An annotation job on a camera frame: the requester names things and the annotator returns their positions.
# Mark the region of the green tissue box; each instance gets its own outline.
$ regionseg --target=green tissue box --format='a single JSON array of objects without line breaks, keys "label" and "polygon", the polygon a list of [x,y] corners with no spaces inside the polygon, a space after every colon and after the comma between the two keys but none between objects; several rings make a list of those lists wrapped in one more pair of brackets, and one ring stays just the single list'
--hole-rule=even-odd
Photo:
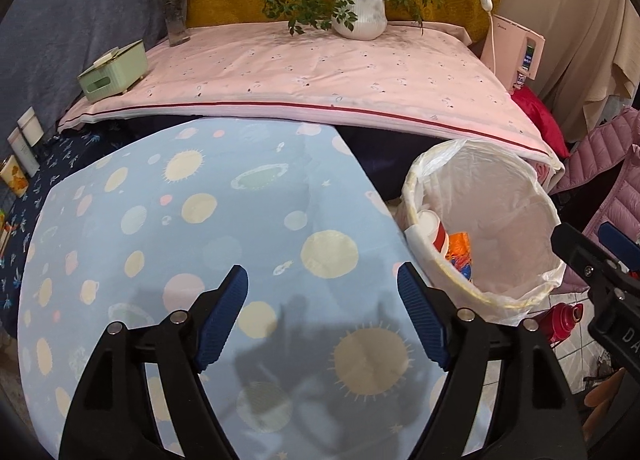
[{"label": "green tissue box", "polygon": [[103,54],[78,76],[78,81],[87,101],[95,103],[105,97],[126,92],[144,76],[147,68],[145,46],[140,40]]}]

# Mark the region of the glass vase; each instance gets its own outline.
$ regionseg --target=glass vase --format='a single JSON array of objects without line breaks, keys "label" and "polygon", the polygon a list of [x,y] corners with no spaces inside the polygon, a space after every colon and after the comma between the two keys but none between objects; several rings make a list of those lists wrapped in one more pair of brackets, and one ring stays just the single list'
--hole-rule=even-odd
[{"label": "glass vase", "polygon": [[187,0],[162,0],[169,47],[188,42],[189,30],[185,26]]}]

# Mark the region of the white container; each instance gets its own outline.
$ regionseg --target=white container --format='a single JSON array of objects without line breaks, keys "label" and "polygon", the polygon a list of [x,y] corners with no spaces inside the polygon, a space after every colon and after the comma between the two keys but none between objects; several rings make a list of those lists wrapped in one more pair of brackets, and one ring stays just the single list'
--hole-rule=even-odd
[{"label": "white container", "polygon": [[[436,212],[449,233],[468,233],[473,283],[422,230],[424,209]],[[495,143],[456,139],[420,155],[396,220],[431,284],[490,323],[517,326],[562,283],[565,265],[551,248],[558,211],[535,169]]]},{"label": "white container", "polygon": [[375,40],[386,29],[385,0],[350,0],[345,9],[356,13],[358,19],[350,31],[343,23],[331,18],[334,31],[350,40]]},{"label": "white container", "polygon": [[34,147],[44,135],[44,131],[42,130],[42,126],[40,126],[40,121],[38,121],[36,113],[33,111],[33,107],[29,108],[18,119],[18,126],[20,127],[20,132],[22,132],[31,147]]},{"label": "white container", "polygon": [[78,82],[87,101],[95,103],[112,95],[124,94],[145,75],[147,66],[145,46],[139,40],[103,54],[78,76]]},{"label": "white container", "polygon": [[27,144],[27,141],[24,140],[22,133],[20,133],[20,129],[16,128],[11,132],[11,135],[9,135],[6,140],[9,141],[11,149],[18,157],[18,160],[24,170],[30,177],[33,177],[36,174],[36,171],[40,168],[40,165],[33,156],[33,153],[31,153],[31,148]]}]

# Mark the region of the blue gripper pad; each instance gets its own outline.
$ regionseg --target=blue gripper pad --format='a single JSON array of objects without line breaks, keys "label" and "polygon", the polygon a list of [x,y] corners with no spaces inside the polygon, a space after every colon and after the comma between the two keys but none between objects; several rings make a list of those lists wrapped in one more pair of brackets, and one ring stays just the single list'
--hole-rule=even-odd
[{"label": "blue gripper pad", "polygon": [[238,273],[231,279],[225,293],[200,328],[198,351],[194,358],[197,373],[204,371],[220,357],[248,291],[249,277],[246,270],[238,267]]},{"label": "blue gripper pad", "polygon": [[398,269],[398,293],[427,357],[447,371],[450,355],[446,330],[406,264]]},{"label": "blue gripper pad", "polygon": [[600,225],[598,240],[630,271],[640,271],[640,247],[611,222]]}]

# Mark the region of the beige curtain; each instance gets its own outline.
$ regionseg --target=beige curtain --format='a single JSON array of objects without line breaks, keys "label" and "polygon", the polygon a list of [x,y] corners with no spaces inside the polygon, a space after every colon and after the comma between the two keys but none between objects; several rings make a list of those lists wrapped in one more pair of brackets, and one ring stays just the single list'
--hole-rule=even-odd
[{"label": "beige curtain", "polygon": [[629,0],[502,0],[498,14],[545,37],[528,85],[569,142],[600,118],[607,98],[631,98],[640,81],[640,18]]}]

